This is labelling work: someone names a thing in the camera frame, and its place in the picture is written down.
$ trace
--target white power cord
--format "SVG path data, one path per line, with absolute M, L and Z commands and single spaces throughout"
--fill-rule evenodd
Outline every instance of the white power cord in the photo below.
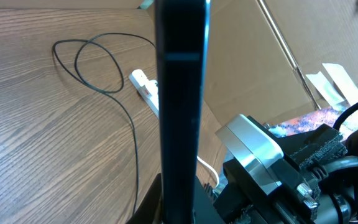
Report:
M 134 84 L 136 90 L 140 93 L 140 95 L 143 97 L 143 99 L 146 101 L 150 109 L 154 112 L 154 114 L 159 116 L 159 105 L 158 105 L 158 85 L 157 81 L 155 80 L 149 80 L 145 73 L 140 70 L 134 70 L 129 75 L 129 80 Z M 213 167 L 211 167 L 208 163 L 206 163 L 204 160 L 202 160 L 200 157 L 197 156 L 197 160 L 202 163 L 202 165 L 206 166 L 208 169 L 210 169 L 214 174 L 216 178 L 216 187 L 219 185 L 219 175 L 214 170 Z
M 213 167 L 211 167 L 208 163 L 206 163 L 204 160 L 202 160 L 200 157 L 198 157 L 198 156 L 197 156 L 197 160 L 198 160 L 198 162 L 200 162 L 202 165 L 206 166 L 209 170 L 211 170 L 212 173 L 215 174 L 215 178 L 216 178 L 216 186 L 215 186 L 215 187 L 217 187 L 217 186 L 219 185 L 219 175 L 218 175 L 218 173 L 216 172 L 216 170 L 215 170 Z

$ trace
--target black mechanical device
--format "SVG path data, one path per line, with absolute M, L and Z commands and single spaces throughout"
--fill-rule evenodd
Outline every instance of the black mechanical device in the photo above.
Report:
M 229 183 L 220 194 L 201 185 L 195 174 L 209 4 L 156 0 L 162 173 L 128 223 L 358 222 L 358 131 L 345 143 L 325 124 L 276 138 L 236 116 L 217 132 L 234 155 L 223 164 Z

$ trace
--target wood grain floor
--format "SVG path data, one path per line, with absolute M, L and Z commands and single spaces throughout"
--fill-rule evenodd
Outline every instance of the wood grain floor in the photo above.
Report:
M 131 126 L 109 98 L 79 84 L 51 53 L 62 39 L 127 32 L 154 39 L 141 10 L 0 10 L 0 223 L 125 223 L 135 194 Z M 160 172 L 158 119 L 127 79 L 140 68 L 156 78 L 155 50 L 135 37 L 102 37 L 116 56 L 124 89 L 115 94 L 134 119 L 139 145 L 139 203 Z M 58 53 L 73 70 L 80 44 Z M 85 48 L 85 78 L 117 89 L 117 68 L 103 50 Z M 219 124 L 204 103 L 199 155 L 220 170 Z M 197 175 L 214 183 L 202 166 Z

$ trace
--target vertical black bar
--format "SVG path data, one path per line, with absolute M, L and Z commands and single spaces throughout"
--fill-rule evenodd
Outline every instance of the vertical black bar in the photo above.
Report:
M 191 223 L 209 0 L 156 0 L 163 222 Z

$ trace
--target black glossy post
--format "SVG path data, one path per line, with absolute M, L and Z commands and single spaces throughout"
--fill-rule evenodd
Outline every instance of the black glossy post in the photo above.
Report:
M 191 223 L 209 0 L 157 0 L 163 222 Z

